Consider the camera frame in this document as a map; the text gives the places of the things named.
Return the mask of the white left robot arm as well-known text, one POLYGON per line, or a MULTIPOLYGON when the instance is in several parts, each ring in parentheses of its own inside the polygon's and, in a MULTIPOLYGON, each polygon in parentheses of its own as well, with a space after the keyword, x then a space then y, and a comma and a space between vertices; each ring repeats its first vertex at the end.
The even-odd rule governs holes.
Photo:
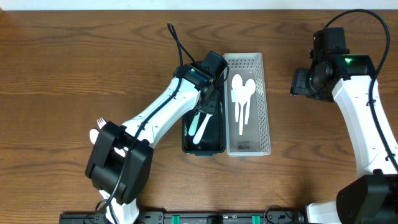
POLYGON ((164 134, 190 111, 217 113, 215 86, 229 73, 226 65, 204 62, 178 67, 165 91, 144 111, 118 126, 103 118, 90 130, 93 150, 85 170, 103 196, 99 212, 110 223, 134 223, 136 199, 147 183, 154 149, 164 134))

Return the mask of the mint green plastic fork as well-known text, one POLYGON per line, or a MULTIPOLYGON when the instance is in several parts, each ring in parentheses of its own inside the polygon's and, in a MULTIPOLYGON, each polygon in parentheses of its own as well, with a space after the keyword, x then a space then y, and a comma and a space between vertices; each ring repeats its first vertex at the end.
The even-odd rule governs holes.
POLYGON ((198 126, 198 121, 200 119, 200 112, 198 112, 192 119, 192 122, 190 124, 189 130, 188 130, 188 135, 189 136, 194 136, 196 131, 197 131, 197 126, 198 126))

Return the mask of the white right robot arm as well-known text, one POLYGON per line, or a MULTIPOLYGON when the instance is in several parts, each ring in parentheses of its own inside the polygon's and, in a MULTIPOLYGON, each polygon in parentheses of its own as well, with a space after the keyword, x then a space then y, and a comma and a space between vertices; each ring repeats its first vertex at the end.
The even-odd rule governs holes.
POLYGON ((368 55, 314 57, 298 69, 292 95, 337 103, 354 150, 357 179, 329 202, 306 207, 310 223, 397 223, 397 141, 368 55))

